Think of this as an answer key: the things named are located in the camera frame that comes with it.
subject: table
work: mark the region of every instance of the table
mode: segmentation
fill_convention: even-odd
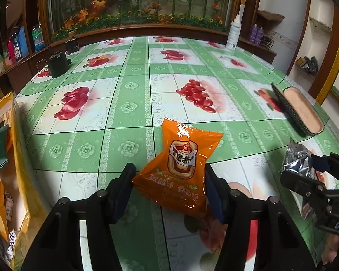
[[[237,48],[192,39],[135,37],[87,45],[68,56],[70,70],[52,79],[44,68],[17,96],[36,177],[54,205],[104,189],[127,162],[141,170],[162,150],[165,117],[224,136],[209,158],[214,171],[255,198],[279,196],[316,260],[324,233],[304,221],[279,170],[290,138],[315,154],[339,154],[339,131],[306,91],[262,59]],[[206,87],[214,113],[176,90],[194,79]],[[325,130],[298,133],[278,105],[271,83],[296,86],[315,107]],[[72,91],[72,112],[61,111]],[[125,215],[111,225],[123,270],[213,270],[223,231],[216,223],[161,208],[133,191]],[[91,270],[85,222],[80,224],[83,264]],[[254,257],[247,262],[251,270]]]

